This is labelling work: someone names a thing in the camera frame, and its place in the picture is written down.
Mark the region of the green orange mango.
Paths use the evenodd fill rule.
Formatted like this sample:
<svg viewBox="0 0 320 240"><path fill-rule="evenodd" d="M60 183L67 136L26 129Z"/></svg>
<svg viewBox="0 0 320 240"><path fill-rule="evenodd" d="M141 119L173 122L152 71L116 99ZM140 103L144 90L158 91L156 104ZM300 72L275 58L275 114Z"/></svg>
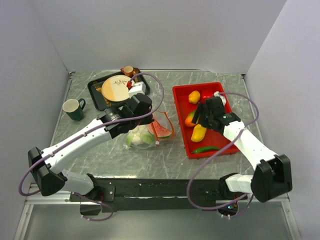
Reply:
<svg viewBox="0 0 320 240"><path fill-rule="evenodd" d="M195 115L195 110L192 111L192 112L190 112L190 113L187 115L187 117L186 117L185 120L184 120L184 125L185 125L186 127L192 128L192 127L194 127L194 126L196 126L196 125L198 124L198 121L199 121L198 119L196 120L195 123L192 122L194 115Z"/></svg>

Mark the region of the yellow mango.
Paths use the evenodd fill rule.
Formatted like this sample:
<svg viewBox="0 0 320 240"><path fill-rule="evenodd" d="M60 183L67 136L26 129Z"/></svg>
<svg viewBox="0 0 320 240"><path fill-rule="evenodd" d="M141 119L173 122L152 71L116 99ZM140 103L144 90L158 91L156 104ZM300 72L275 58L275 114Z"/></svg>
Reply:
<svg viewBox="0 0 320 240"><path fill-rule="evenodd" d="M194 143L199 143L204 139L206 132L207 132L207 129L205 127L203 127L201 124L197 124L193 128L193 132L190 140Z"/></svg>

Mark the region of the red bell pepper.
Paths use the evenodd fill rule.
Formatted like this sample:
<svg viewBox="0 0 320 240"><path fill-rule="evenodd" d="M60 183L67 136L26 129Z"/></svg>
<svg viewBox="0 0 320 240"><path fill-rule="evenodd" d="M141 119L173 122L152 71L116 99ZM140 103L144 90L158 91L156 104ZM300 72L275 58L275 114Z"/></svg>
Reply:
<svg viewBox="0 0 320 240"><path fill-rule="evenodd" d="M204 102L206 99L212 98L214 93L211 90L205 89L201 92L201 101Z"/></svg>

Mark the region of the white cauliflower with leaves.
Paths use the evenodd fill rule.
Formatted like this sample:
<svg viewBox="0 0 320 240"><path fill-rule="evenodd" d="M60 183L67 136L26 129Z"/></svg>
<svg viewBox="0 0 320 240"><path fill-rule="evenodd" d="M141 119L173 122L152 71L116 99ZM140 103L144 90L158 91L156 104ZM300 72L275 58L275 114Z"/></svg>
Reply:
<svg viewBox="0 0 320 240"><path fill-rule="evenodd" d="M147 125L137 126L130 130L126 136L127 147L148 148L153 145L155 141L155 136L148 131Z"/></svg>

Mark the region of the clear zip top bag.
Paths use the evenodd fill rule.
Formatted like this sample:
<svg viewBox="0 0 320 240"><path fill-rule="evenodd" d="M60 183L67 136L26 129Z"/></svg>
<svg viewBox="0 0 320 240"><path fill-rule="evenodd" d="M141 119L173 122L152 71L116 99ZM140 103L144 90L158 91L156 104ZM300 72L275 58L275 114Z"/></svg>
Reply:
<svg viewBox="0 0 320 240"><path fill-rule="evenodd" d="M125 149L146 150L158 147L161 142L171 140L175 136L175 128L166 111L155 111L153 122L138 125L123 137Z"/></svg>

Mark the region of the watermelon slice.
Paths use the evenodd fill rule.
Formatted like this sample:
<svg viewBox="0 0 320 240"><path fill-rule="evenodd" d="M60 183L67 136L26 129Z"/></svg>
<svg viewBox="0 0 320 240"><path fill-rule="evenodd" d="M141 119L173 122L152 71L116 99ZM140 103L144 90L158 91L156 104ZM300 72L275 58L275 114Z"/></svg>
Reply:
<svg viewBox="0 0 320 240"><path fill-rule="evenodd" d="M173 134L171 130L160 125L157 120L154 120L152 123L150 123L147 126L147 129L152 135L157 136L159 139L168 139Z"/></svg>

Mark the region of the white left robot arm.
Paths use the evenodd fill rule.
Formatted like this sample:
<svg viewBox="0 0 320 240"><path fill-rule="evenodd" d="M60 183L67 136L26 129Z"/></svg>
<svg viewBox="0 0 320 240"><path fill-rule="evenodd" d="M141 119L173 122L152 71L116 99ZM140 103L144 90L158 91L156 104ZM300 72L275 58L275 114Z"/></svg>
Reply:
<svg viewBox="0 0 320 240"><path fill-rule="evenodd" d="M62 142L43 150L31 148L27 153L30 166L49 156L31 171L41 195L46 197L64 190L77 192L88 201L95 200L100 189L93 175L74 173L66 170L66 166L91 148L126 134L138 125L151 123L150 115L136 118L149 113L151 108L152 100L138 93L126 100L121 108L106 109L86 127Z"/></svg>

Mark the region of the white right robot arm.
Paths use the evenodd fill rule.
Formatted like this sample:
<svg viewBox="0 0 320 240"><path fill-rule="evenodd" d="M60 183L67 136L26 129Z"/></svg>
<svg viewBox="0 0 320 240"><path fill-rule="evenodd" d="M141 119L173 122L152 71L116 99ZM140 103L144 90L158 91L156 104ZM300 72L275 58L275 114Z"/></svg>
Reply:
<svg viewBox="0 0 320 240"><path fill-rule="evenodd" d="M231 173L222 177L219 195L232 198L236 192L252 194L265 203L293 189L291 161L260 142L233 112L226 113L219 96L207 98L195 110L193 123L213 130L231 141L250 162L253 175Z"/></svg>

